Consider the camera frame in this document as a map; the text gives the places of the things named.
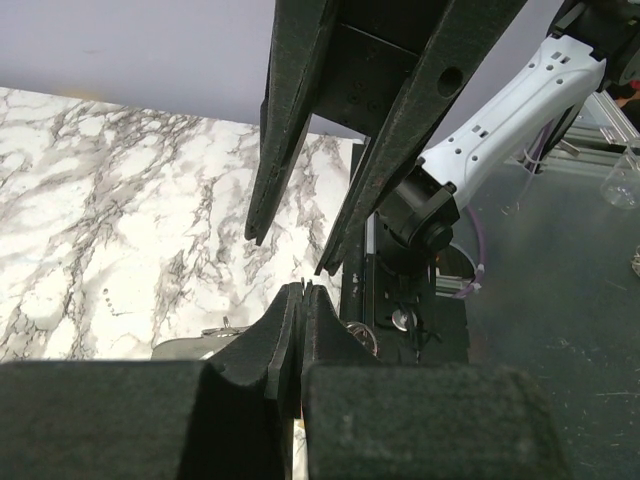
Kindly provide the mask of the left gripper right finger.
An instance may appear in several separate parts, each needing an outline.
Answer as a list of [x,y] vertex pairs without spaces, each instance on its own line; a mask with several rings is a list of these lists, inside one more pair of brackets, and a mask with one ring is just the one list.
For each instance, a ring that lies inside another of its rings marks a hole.
[[313,479],[566,479],[548,401],[526,374],[380,362],[309,285],[302,412]]

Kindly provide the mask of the steel key organizer plate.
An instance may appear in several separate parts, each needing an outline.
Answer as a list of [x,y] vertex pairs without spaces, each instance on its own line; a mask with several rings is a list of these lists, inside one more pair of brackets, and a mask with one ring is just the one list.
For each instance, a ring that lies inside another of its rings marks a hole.
[[201,331],[198,337],[166,340],[152,349],[151,361],[206,360],[224,349],[249,326],[233,326],[228,317],[223,317],[223,326]]

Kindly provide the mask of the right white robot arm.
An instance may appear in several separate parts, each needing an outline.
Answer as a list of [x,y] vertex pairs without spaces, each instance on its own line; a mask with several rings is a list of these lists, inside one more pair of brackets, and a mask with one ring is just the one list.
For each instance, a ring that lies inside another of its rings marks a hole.
[[313,116],[366,137],[318,270],[334,273],[368,218],[399,270],[422,271],[491,170],[538,132],[562,138],[585,100],[639,76],[639,5],[567,1],[532,58],[444,140],[431,138],[521,11],[519,1],[279,1],[245,237],[271,226]]

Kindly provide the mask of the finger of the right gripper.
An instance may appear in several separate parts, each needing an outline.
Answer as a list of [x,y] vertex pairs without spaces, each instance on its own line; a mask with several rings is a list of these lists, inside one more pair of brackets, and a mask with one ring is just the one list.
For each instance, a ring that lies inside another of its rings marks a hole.
[[336,217],[316,274],[333,275],[347,242],[400,181],[479,65],[523,8],[522,1],[450,1],[371,140]]
[[260,245],[275,218],[316,102],[338,1],[275,3],[265,96],[260,107],[259,165],[245,238]]

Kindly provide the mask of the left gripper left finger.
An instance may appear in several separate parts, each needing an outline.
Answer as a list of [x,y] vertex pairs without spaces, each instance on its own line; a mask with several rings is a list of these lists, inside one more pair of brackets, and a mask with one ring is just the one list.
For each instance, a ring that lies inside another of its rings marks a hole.
[[1,367],[5,479],[287,479],[303,289],[207,360]]

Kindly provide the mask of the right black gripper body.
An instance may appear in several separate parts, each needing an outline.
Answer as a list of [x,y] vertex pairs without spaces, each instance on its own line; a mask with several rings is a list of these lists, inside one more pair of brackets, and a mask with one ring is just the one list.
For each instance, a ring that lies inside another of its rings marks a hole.
[[377,134],[447,5],[442,0],[343,1],[313,113],[365,136]]

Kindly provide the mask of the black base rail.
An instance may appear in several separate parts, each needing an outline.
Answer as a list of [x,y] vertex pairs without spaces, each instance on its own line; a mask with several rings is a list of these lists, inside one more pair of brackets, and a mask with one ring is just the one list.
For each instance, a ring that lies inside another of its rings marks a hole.
[[460,292],[474,269],[451,244],[460,218],[453,192],[416,165],[346,243],[340,314],[385,363],[469,360]]

